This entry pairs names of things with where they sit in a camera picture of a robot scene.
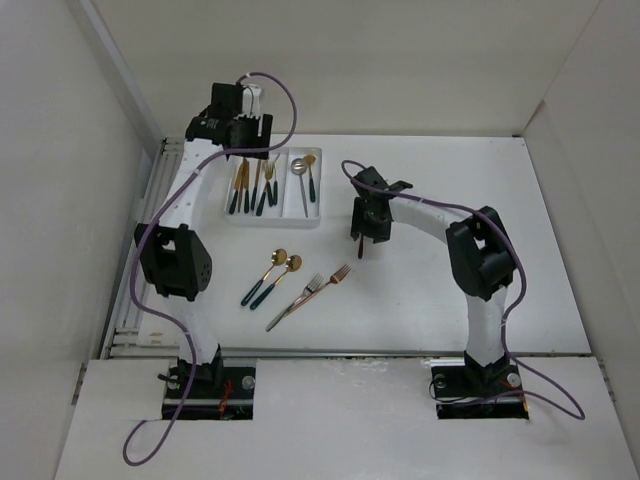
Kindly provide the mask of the copper fork green handle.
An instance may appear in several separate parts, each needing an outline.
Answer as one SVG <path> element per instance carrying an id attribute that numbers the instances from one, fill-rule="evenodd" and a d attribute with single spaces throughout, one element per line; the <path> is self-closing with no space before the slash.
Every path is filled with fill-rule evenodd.
<path id="1" fill-rule="evenodd" d="M 363 253 L 364 253 L 364 236 L 361 235 L 359 237 L 359 241 L 358 241 L 357 258 L 358 259 L 362 259 L 363 258 Z"/>

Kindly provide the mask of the gold knife green handle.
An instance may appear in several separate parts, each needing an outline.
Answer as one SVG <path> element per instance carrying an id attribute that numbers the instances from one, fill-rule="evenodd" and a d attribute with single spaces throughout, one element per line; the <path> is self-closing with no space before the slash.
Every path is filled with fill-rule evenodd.
<path id="1" fill-rule="evenodd" d="M 250 211 L 249 176 L 250 176 L 249 161 L 246 158 L 244 158 L 243 164 L 242 164 L 241 200 L 242 200 L 243 212 L 245 214 L 248 214 Z"/>
<path id="2" fill-rule="evenodd" d="M 229 209 L 228 209 L 229 215 L 233 215 L 237 209 L 239 190 L 241 189 L 241 186 L 242 186 L 242 176 L 243 176 L 242 171 L 243 171 L 243 164 L 239 163 L 237 171 L 234 176 L 234 180 L 233 180 L 233 194 L 232 194 L 231 202 L 229 204 Z"/>
<path id="3" fill-rule="evenodd" d="M 255 208 L 256 208 L 257 192 L 258 192 L 259 180 L 261 175 L 261 168 L 262 168 L 262 160 L 258 159 L 256 160 L 255 171 L 253 174 L 253 188 L 252 188 L 251 199 L 250 199 L 250 210 L 252 212 L 255 211 Z"/>

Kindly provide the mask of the gold fork green handle crossed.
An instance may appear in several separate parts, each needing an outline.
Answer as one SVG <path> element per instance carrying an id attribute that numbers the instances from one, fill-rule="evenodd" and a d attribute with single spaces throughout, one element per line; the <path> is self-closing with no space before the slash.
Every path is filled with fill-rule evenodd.
<path id="1" fill-rule="evenodd" d="M 271 187 L 272 187 L 272 193 L 273 193 L 273 197 L 272 197 L 273 202 L 270 206 L 275 206 L 278 201 L 278 182 L 277 182 L 276 172 L 275 172 L 274 179 L 271 181 Z"/>

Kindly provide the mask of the silver spoon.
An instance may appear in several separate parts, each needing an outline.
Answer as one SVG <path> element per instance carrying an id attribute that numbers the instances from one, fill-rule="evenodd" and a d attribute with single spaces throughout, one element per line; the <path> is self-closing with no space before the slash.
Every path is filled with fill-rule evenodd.
<path id="1" fill-rule="evenodd" d="M 303 206 L 303 212 L 305 217 L 308 218 L 309 215 L 308 215 L 307 197 L 306 197 L 306 192 L 305 192 L 305 187 L 303 182 L 303 176 L 307 171 L 306 162 L 302 158 L 294 159 L 291 164 L 291 171 L 293 174 L 296 175 L 296 177 L 299 180 L 299 189 L 300 189 L 301 201 Z"/>

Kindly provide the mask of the gold spoon green handle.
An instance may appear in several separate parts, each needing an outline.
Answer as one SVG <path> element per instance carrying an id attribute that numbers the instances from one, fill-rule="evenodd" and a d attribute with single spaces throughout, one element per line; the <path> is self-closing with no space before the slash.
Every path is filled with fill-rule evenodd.
<path id="1" fill-rule="evenodd" d="M 278 248 L 272 253 L 271 259 L 270 259 L 270 262 L 271 262 L 270 267 L 266 270 L 266 272 L 262 275 L 262 277 L 254 284 L 254 286 L 249 290 L 249 292 L 243 297 L 240 303 L 242 307 L 245 307 L 249 304 L 252 298 L 260 290 L 263 283 L 268 279 L 272 270 L 277 266 L 283 265 L 286 259 L 287 259 L 287 252 L 283 248 Z"/>
<path id="2" fill-rule="evenodd" d="M 304 162 L 307 165 L 307 172 L 308 172 L 308 176 L 309 176 L 309 199 L 312 203 L 316 202 L 316 188 L 315 188 L 315 182 L 314 182 L 314 177 L 313 177 L 313 165 L 316 161 L 316 157 L 312 154 L 308 154 L 305 155 L 303 157 Z"/>
<path id="3" fill-rule="evenodd" d="M 269 285 L 258 297 L 250 304 L 250 309 L 257 309 L 262 302 L 271 294 L 271 292 L 279 285 L 282 279 L 291 272 L 296 272 L 302 266 L 303 260 L 299 255 L 292 255 L 285 262 L 285 271 L 280 274 L 277 279 Z"/>

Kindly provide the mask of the white three-compartment cutlery tray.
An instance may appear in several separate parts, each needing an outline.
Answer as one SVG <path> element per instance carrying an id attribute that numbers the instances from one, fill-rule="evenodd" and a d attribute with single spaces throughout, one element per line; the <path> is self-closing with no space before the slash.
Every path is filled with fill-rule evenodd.
<path id="1" fill-rule="evenodd" d="M 264 167 L 267 160 L 270 157 L 280 153 L 281 156 L 276 164 L 276 175 L 278 182 L 278 201 L 275 206 L 266 205 L 264 207 L 263 214 L 261 216 L 256 215 L 256 209 L 261 197 L 261 194 L 265 185 Z M 292 161 L 296 158 L 302 158 L 305 155 L 312 154 L 316 157 L 316 161 L 313 165 L 313 177 L 316 188 L 316 202 L 312 203 L 309 199 L 309 176 L 308 172 L 303 176 L 303 182 L 307 197 L 308 215 L 306 218 L 303 212 L 303 206 L 301 201 L 299 180 L 295 174 L 291 171 Z M 266 228 L 301 228 L 311 229 L 320 224 L 321 221 L 321 202 L 320 202 L 320 187 L 322 180 L 322 150 L 317 147 L 285 147 L 276 150 L 270 154 L 268 159 L 262 160 L 261 175 L 259 180 L 257 203 L 255 211 L 249 211 L 248 214 L 243 212 L 241 189 L 239 190 L 239 197 L 237 203 L 237 209 L 233 215 L 228 214 L 229 204 L 231 202 L 233 194 L 233 180 L 238 168 L 238 164 L 243 164 L 244 158 L 234 158 L 232 160 L 233 168 L 229 177 L 228 193 L 225 198 L 225 205 L 223 207 L 223 213 L 225 217 L 233 224 L 250 227 L 266 227 Z M 249 199 L 251 199 L 251 193 L 253 188 L 253 174 L 255 171 L 257 159 L 247 159 L 250 165 L 249 176 Z"/>

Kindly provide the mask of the silver fork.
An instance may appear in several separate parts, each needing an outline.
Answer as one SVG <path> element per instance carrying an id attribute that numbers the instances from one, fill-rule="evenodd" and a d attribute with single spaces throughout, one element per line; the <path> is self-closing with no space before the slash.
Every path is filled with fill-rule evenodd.
<path id="1" fill-rule="evenodd" d="M 307 299 L 312 293 L 315 293 L 319 289 L 323 281 L 324 277 L 320 274 L 316 274 L 304 287 L 302 293 L 269 322 L 269 324 L 265 327 L 265 331 L 270 332 L 287 314 L 289 314 L 293 310 L 294 307 L 301 304 L 302 301 Z"/>

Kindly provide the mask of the gold fork green handle front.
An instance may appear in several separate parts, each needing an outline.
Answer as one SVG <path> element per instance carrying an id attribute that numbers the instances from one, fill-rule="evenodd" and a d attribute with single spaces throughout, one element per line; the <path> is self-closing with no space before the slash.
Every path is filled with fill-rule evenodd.
<path id="1" fill-rule="evenodd" d="M 265 173 L 265 182 L 267 184 L 269 184 L 274 179 L 275 172 L 276 172 L 276 164 L 280 156 L 281 154 L 277 153 L 275 156 L 270 157 L 266 162 L 266 165 L 264 167 L 264 173 Z"/>

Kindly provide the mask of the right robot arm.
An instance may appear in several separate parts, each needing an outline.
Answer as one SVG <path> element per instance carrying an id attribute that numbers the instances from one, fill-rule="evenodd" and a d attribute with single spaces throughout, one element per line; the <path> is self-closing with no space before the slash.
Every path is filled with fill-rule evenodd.
<path id="1" fill-rule="evenodd" d="M 388 183 L 373 167 L 364 167 L 352 180 L 356 190 L 350 236 L 360 242 L 387 242 L 395 223 L 414 227 L 443 242 L 452 276 L 465 294 L 468 341 L 463 381 L 477 394 L 495 387 L 509 367 L 502 341 L 507 290 L 516 261 L 498 213 L 491 207 L 427 202 L 406 193 L 405 181 Z"/>

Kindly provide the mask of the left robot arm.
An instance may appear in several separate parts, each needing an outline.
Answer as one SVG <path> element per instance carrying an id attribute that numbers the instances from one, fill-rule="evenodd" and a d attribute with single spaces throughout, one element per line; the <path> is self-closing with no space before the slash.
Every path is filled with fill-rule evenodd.
<path id="1" fill-rule="evenodd" d="M 213 187 L 218 159 L 265 160 L 271 151 L 273 117 L 260 112 L 262 91 L 244 80 L 215 83 L 205 110 L 185 133 L 183 156 L 164 203 L 135 232 L 138 266 L 165 301 L 158 317 L 182 334 L 178 360 L 166 376 L 177 390 L 201 396 L 223 387 L 224 364 L 215 329 L 202 311 L 202 296 L 213 275 L 213 260 L 198 230 Z"/>

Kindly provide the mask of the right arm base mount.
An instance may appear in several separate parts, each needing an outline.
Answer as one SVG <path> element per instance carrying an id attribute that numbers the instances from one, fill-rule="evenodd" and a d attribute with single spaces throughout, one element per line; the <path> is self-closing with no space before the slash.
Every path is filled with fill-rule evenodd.
<path id="1" fill-rule="evenodd" d="M 431 374 L 429 392 L 439 420 L 529 419 L 515 365 L 487 381 L 466 365 L 435 365 Z"/>

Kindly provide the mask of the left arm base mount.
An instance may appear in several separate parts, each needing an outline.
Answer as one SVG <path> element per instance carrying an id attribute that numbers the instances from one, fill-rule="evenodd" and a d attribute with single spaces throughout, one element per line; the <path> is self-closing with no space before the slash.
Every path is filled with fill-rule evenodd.
<path id="1" fill-rule="evenodd" d="M 170 420 L 185 391 L 190 367 L 179 360 L 168 371 L 159 374 L 165 383 L 161 406 L 163 420 Z M 225 360 L 213 381 L 196 376 L 178 420 L 252 420 L 256 387 L 256 362 L 242 359 Z"/>

